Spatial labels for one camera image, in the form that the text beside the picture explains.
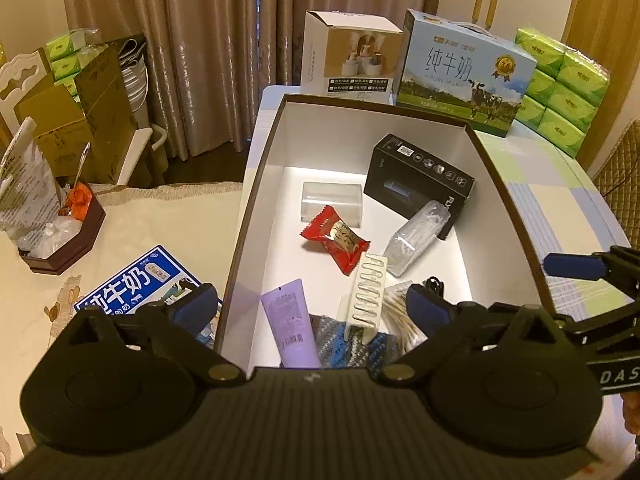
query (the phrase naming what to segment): candy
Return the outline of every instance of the candy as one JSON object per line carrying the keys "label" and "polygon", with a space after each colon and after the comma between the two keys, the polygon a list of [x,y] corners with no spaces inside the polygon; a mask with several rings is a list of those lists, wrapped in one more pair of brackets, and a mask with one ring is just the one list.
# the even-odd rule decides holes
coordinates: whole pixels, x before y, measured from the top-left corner
{"label": "candy", "polygon": [[89,211],[89,204],[94,194],[88,186],[78,182],[76,187],[71,190],[66,199],[66,206],[71,208],[71,215],[76,220],[84,222],[86,212]]}
{"label": "candy", "polygon": [[330,205],[324,206],[300,235],[307,240],[320,242],[347,276],[370,244],[354,233]]}

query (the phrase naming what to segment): green tissue pack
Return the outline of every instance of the green tissue pack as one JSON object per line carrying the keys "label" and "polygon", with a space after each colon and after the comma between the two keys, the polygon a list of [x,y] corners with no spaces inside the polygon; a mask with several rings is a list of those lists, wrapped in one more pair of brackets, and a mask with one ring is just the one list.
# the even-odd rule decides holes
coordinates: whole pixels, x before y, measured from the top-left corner
{"label": "green tissue pack", "polygon": [[561,81],[597,107],[609,87],[609,73],[577,50],[567,50],[558,73]]}
{"label": "green tissue pack", "polygon": [[584,133],[579,128],[573,126],[551,108],[545,110],[536,131],[572,157],[577,155],[584,140]]}
{"label": "green tissue pack", "polygon": [[72,74],[67,77],[63,77],[60,81],[56,81],[55,85],[64,85],[71,95],[78,95],[78,88],[76,88],[76,76],[78,74]]}
{"label": "green tissue pack", "polygon": [[533,71],[533,76],[527,87],[527,95],[546,106],[555,84],[555,79],[536,69]]}
{"label": "green tissue pack", "polygon": [[63,57],[62,59],[53,61],[51,63],[53,79],[55,79],[55,81],[60,81],[65,77],[80,72],[105,48],[107,48],[106,45],[86,46],[78,50],[78,52],[72,56]]}
{"label": "green tissue pack", "polygon": [[102,43],[102,36],[99,29],[75,28],[63,36],[49,41],[45,50],[51,62],[71,56],[82,47],[96,43]]}
{"label": "green tissue pack", "polygon": [[580,128],[583,133],[586,133],[591,126],[591,121],[597,111],[596,107],[590,105],[559,81],[554,84],[547,106]]}
{"label": "green tissue pack", "polygon": [[519,28],[515,43],[536,58],[537,69],[555,78],[562,65],[567,47],[559,41],[545,36],[535,28]]}
{"label": "green tissue pack", "polygon": [[525,95],[522,98],[522,103],[520,104],[520,110],[518,110],[516,119],[525,126],[535,130],[540,124],[544,113],[544,105],[541,105],[539,102]]}

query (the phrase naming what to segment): gold badge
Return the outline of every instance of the gold badge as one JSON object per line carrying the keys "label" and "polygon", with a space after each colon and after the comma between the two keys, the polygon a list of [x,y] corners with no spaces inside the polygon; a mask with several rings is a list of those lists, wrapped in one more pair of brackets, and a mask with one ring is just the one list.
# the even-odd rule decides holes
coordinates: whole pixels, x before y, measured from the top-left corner
{"label": "gold badge", "polygon": [[501,76],[505,81],[508,81],[509,76],[513,74],[514,70],[516,70],[516,60],[505,54],[495,60],[495,72],[492,73],[492,76],[495,78],[499,78]]}

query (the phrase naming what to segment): purple tube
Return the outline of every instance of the purple tube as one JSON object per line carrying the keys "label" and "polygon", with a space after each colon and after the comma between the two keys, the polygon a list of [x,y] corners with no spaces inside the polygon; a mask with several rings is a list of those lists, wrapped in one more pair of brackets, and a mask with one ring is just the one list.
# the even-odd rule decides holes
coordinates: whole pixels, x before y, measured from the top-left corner
{"label": "purple tube", "polygon": [[320,368],[302,280],[260,296],[285,368]]}

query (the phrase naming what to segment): quilted fabric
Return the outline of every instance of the quilted fabric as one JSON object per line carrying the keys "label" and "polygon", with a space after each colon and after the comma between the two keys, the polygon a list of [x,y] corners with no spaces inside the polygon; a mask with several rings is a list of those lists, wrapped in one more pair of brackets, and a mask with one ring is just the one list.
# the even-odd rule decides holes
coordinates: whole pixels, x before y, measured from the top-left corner
{"label": "quilted fabric", "polygon": [[624,229],[629,243],[637,250],[640,250],[639,156],[640,121],[635,120],[626,128],[626,132],[620,137],[611,155],[593,179],[593,183]]}

